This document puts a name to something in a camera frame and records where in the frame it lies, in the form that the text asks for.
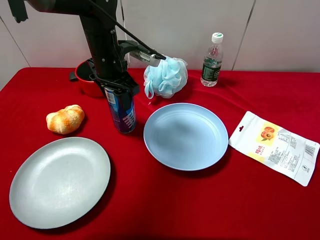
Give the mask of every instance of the can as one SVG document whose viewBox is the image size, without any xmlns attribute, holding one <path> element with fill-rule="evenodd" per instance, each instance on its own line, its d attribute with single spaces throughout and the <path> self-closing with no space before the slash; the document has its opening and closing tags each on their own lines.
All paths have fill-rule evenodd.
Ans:
<svg viewBox="0 0 320 240">
<path fill-rule="evenodd" d="M 127 134 L 137 125 L 133 96 L 128 91 L 104 87 L 114 126 L 120 133 Z"/>
</svg>

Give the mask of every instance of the white bottle cap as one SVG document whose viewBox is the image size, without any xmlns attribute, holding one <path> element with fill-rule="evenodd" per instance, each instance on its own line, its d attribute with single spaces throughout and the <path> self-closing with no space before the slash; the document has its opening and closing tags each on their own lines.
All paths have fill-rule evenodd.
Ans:
<svg viewBox="0 0 320 240">
<path fill-rule="evenodd" d="M 223 39 L 224 39 L 224 35 L 220 32 L 215 32 L 214 34 L 212 34 L 212 42 L 214 44 L 222 43 Z"/>
</svg>

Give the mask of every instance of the croissant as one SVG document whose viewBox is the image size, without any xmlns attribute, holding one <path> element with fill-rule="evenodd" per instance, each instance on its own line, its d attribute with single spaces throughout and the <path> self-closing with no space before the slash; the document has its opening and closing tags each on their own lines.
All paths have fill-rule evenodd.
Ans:
<svg viewBox="0 0 320 240">
<path fill-rule="evenodd" d="M 79 128 L 85 112 L 79 105 L 66 106 L 46 116 L 47 128 L 57 134 L 69 134 Z"/>
</svg>

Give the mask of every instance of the black cable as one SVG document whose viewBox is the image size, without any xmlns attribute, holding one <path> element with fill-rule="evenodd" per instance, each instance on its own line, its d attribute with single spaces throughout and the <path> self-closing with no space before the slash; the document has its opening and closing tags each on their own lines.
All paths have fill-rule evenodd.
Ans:
<svg viewBox="0 0 320 240">
<path fill-rule="evenodd" d="M 139 44 L 141 44 L 143 47 L 145 47 L 147 50 L 149 50 L 152 54 L 155 54 L 159 59 L 165 60 L 166 57 L 162 54 L 158 53 L 156 50 L 150 48 L 148 45 L 146 45 L 143 41 L 141 41 L 139 38 L 137 38 L 135 35 L 133 35 L 131 32 L 129 32 L 127 29 L 125 29 L 120 23 L 117 22 L 106 10 L 104 10 L 102 7 L 100 7 L 98 4 L 93 2 L 92 0 L 87 0 L 93 7 L 100 10 L 104 15 L 106 15 L 115 25 L 117 25 L 122 31 L 124 31 L 126 34 L 128 34 L 131 38 L 136 40 Z"/>
</svg>

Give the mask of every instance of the plate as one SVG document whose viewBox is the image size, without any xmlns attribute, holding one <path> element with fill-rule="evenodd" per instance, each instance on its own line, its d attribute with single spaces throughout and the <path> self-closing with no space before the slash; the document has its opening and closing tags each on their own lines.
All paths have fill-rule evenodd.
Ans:
<svg viewBox="0 0 320 240">
<path fill-rule="evenodd" d="M 15 174 L 11 210 L 32 228 L 67 225 L 98 202 L 110 173 L 109 157 L 95 141 L 83 137 L 53 141 L 34 152 Z"/>
<path fill-rule="evenodd" d="M 220 118 L 190 103 L 170 104 L 155 111 L 146 121 L 143 138 L 160 163 L 184 171 L 210 167 L 228 147 L 228 133 Z"/>
</svg>

